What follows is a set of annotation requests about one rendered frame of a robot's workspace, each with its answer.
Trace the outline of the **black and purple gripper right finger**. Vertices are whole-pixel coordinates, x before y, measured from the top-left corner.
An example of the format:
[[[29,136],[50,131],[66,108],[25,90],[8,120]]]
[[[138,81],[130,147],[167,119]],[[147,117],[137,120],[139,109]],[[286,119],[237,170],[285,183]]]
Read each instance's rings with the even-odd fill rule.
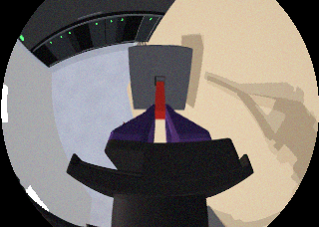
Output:
[[[166,142],[212,140],[209,131],[165,105]]]

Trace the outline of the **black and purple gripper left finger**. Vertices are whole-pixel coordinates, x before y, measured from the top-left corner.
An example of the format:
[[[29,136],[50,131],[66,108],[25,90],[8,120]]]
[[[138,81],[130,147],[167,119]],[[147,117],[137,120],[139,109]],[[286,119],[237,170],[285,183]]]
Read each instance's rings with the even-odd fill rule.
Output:
[[[144,113],[112,130],[109,139],[154,142],[156,129],[155,108],[156,105],[151,105]]]

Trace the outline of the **red rectangular peg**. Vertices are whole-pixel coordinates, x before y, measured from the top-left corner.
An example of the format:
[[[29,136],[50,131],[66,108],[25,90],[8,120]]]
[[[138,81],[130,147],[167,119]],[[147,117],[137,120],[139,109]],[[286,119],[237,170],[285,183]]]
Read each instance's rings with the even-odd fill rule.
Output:
[[[165,119],[165,97],[164,97],[163,82],[157,82],[155,105],[156,105],[156,108],[155,108],[156,119]]]

